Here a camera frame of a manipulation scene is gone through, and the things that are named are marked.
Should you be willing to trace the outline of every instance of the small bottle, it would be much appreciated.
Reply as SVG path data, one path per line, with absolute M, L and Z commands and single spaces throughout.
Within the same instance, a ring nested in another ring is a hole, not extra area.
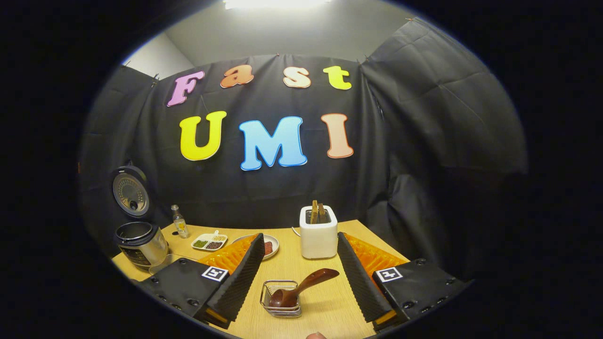
M 173 216 L 174 225 L 176 226 L 176 229 L 178 230 L 178 235 L 180 235 L 180 237 L 184 238 L 184 239 L 191 236 L 191 234 L 188 232 L 188 227 L 186 227 L 185 219 L 182 216 L 182 214 L 180 214 L 178 205 L 172 205 L 172 211 L 174 213 L 174 216 Z

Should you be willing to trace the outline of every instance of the rice cooker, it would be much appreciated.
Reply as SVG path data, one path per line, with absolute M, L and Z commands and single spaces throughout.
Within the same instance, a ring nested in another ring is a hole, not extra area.
M 149 269 L 162 263 L 168 255 L 168 243 L 159 226 L 144 221 L 134 221 L 119 226 L 115 243 L 134 265 Z

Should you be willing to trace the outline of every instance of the brown ladle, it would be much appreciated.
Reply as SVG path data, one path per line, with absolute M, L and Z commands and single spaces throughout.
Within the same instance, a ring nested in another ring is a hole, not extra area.
M 270 307 L 293 307 L 297 303 L 297 296 L 308 287 L 312 287 L 321 282 L 333 279 L 339 275 L 336 270 L 330 268 L 321 268 L 306 277 L 296 289 L 285 291 L 283 289 L 276 290 L 270 297 L 268 306 Z

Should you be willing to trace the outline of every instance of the metal basket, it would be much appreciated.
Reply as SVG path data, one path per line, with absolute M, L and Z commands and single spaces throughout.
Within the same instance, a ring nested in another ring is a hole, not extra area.
M 297 296 L 297 303 L 293 307 L 270 307 L 270 297 L 272 293 L 278 289 L 294 290 L 297 288 L 297 282 L 293 280 L 267 280 L 262 287 L 262 295 L 260 296 L 260 304 L 273 317 L 277 318 L 297 318 L 302 314 L 302 306 L 300 298 Z

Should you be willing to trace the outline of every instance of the plate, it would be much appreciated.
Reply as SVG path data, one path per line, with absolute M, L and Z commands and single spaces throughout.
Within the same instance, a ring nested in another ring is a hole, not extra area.
M 214 240 L 214 238 L 219 237 L 221 238 L 221 240 Z M 195 246 L 195 242 L 197 241 L 207 241 L 205 244 L 203 244 L 203 246 L 199 247 L 199 246 Z M 226 241 L 228 240 L 228 236 L 223 235 L 223 234 L 218 234 L 218 231 L 216 230 L 216 232 L 214 233 L 203 233 L 202 235 L 198 236 L 197 238 L 195 238 L 192 243 L 191 243 L 191 247 L 193 249 L 197 249 L 197 250 L 204 250 L 204 251 L 217 251 L 219 249 L 222 248 L 222 246 L 224 246 L 224 244 L 226 243 Z M 217 242 L 219 243 L 218 247 L 215 247 L 214 249 L 208 249 L 207 246 L 209 246 L 209 244 L 211 244 L 212 242 Z
M 248 236 L 252 236 L 252 235 L 253 235 L 253 234 L 244 235 L 244 236 L 242 236 L 242 237 L 240 237 L 240 238 L 237 238 L 237 239 L 236 239 L 236 240 L 234 240 L 232 243 L 234 244 L 235 242 L 237 242 L 237 241 L 239 241 L 239 240 L 241 240 L 241 239 L 243 239 L 243 238 L 246 238 L 246 237 L 248 237 Z M 265 235 L 264 235 L 264 242 L 268 242 L 268 241 L 272 243 L 272 253 L 269 253 L 268 255 L 265 255 L 265 256 L 264 256 L 264 258 L 263 258 L 262 260 L 266 260 L 266 259 L 268 259 L 268 258 L 272 257 L 272 256 L 273 256 L 273 255 L 274 255 L 274 254 L 275 254 L 275 253 L 276 253 L 276 252 L 279 250 L 279 241 L 278 241 L 278 240 L 276 240 L 276 238 L 275 238 L 275 237 L 273 237 L 273 236 L 271 236 L 271 235 L 267 235 L 267 234 L 265 234 Z

